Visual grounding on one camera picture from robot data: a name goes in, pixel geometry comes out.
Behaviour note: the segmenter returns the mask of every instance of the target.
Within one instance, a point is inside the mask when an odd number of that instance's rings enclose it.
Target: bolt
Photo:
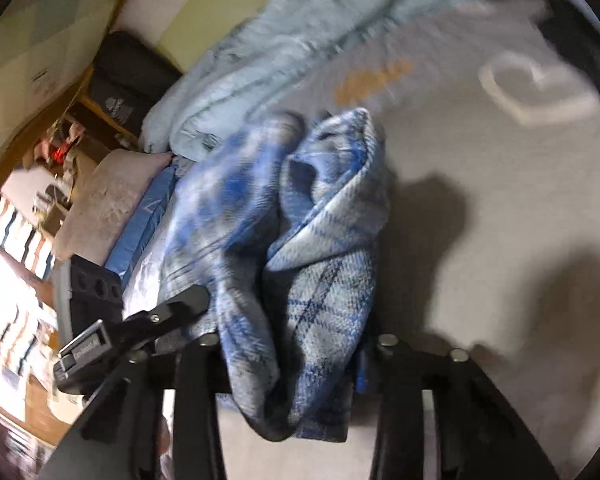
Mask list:
[[[381,334],[378,337],[378,351],[386,358],[394,354],[394,346],[398,344],[398,338],[393,334]]]
[[[382,334],[378,338],[378,344],[384,348],[396,346],[398,344],[398,338],[393,334]]]
[[[461,348],[454,348],[451,352],[449,352],[449,357],[455,363],[465,363],[469,360],[469,354],[466,350],[462,350]]]
[[[205,334],[198,339],[200,346],[216,346],[220,342],[218,334]]]
[[[129,362],[132,364],[141,363],[147,357],[148,355],[144,350],[133,350],[127,355]]]

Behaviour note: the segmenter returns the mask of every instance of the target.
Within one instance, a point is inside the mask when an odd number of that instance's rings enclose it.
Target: black bag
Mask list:
[[[182,75],[123,31],[109,34],[102,41],[93,64],[89,96],[136,136],[151,107]]]

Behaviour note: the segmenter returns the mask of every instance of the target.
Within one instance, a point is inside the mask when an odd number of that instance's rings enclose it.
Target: wall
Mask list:
[[[268,0],[127,0],[114,26],[157,50],[181,72]]]
[[[0,17],[0,152],[93,59],[116,0],[12,0]]]
[[[44,194],[46,186],[53,184],[54,178],[44,168],[32,170],[14,170],[2,186],[2,194],[9,202],[33,225],[38,225],[38,219],[33,214],[33,198],[37,192]]]

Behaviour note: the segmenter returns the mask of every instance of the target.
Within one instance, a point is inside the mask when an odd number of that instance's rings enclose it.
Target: light blue comforter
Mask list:
[[[204,159],[313,67],[466,0],[269,0],[183,76],[144,120],[141,147]]]

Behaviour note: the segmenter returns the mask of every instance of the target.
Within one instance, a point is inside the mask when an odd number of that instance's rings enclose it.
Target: red object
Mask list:
[[[71,144],[63,142],[62,146],[51,151],[51,158],[56,162],[56,164],[64,164],[66,154],[70,147]]]

